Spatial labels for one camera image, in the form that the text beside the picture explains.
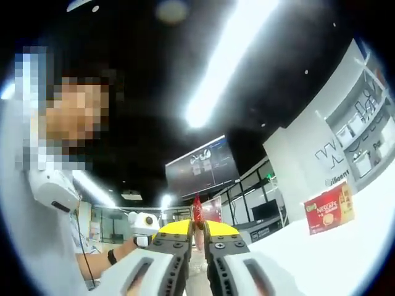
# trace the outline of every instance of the ceiling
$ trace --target ceiling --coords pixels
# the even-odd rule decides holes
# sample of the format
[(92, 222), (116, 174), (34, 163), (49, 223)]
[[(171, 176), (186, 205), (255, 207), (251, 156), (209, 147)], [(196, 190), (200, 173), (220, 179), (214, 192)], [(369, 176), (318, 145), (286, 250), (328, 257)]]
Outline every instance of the ceiling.
[[(123, 95), (110, 109), (109, 129), (79, 153), (92, 161), (93, 178), (113, 190), (116, 203), (129, 207), (158, 206), (167, 190), (164, 165), (222, 134), (243, 174), (265, 156), (262, 143), (325, 84), (351, 41), (326, 1), (281, 1), (208, 125), (191, 129), (186, 106), (235, 1), (191, 1), (189, 17), (176, 26), (155, 18), (155, 0), (92, 1), (68, 13), (65, 2), (45, 10), (37, 2), (17, 38), (7, 39), (16, 46), (1, 49), (1, 74), (12, 53), (36, 38), (62, 53), (64, 73), (89, 75), (92, 66), (115, 70)], [(143, 201), (123, 200), (126, 189), (140, 191)]]

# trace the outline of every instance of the monitor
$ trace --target monitor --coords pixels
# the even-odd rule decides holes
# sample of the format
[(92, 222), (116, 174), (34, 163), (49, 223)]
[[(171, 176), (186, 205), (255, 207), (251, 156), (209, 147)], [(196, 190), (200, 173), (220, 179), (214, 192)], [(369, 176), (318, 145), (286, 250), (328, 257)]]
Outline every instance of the monitor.
[(262, 205), (258, 205), (251, 209), (252, 214), (254, 215), (254, 220), (266, 220), (269, 218), (273, 218), (274, 216), (278, 216), (280, 214), (277, 201), (275, 199), (263, 203)]
[(192, 198), (198, 192), (229, 186), (239, 179), (225, 136), (166, 164), (165, 170), (170, 190), (183, 199)]

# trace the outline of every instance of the nescafe box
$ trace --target nescafe box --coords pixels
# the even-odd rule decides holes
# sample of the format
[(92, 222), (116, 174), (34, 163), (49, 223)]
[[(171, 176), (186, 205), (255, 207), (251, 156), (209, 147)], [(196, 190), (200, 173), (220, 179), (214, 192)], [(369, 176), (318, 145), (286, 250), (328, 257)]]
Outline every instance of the nescafe box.
[(304, 203), (310, 234), (335, 228), (354, 219), (351, 190), (347, 182)]

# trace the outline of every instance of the wristwatch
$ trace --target wristwatch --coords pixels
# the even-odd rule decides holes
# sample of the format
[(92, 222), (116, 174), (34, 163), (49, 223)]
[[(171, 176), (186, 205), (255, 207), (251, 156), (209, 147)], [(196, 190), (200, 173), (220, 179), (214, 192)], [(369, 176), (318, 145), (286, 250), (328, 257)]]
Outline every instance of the wristwatch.
[(117, 259), (114, 256), (114, 249), (111, 249), (111, 250), (108, 251), (107, 258), (108, 258), (109, 262), (111, 263), (111, 265), (116, 264)]

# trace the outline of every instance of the man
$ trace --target man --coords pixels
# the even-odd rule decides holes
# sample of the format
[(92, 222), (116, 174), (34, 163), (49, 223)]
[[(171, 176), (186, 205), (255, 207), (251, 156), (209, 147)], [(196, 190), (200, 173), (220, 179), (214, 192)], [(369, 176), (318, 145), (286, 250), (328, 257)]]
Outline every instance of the man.
[[(80, 141), (93, 138), (108, 108), (108, 91), (92, 80), (77, 83), (64, 78), (52, 95), (53, 104), (46, 107), (44, 99), (43, 107), (40, 85), (48, 78), (42, 55), (22, 58), (22, 69), (15, 70), (14, 96), (0, 100), (1, 218), (31, 284), (44, 295), (84, 295), (84, 279), (91, 276), (83, 255), (78, 254), (76, 260), (70, 217), (33, 198), (26, 170), (41, 165), (80, 168), (68, 159), (67, 152)], [(117, 247), (112, 263), (135, 248), (132, 240)], [(94, 278), (112, 264), (106, 253), (88, 254), (86, 259)]]

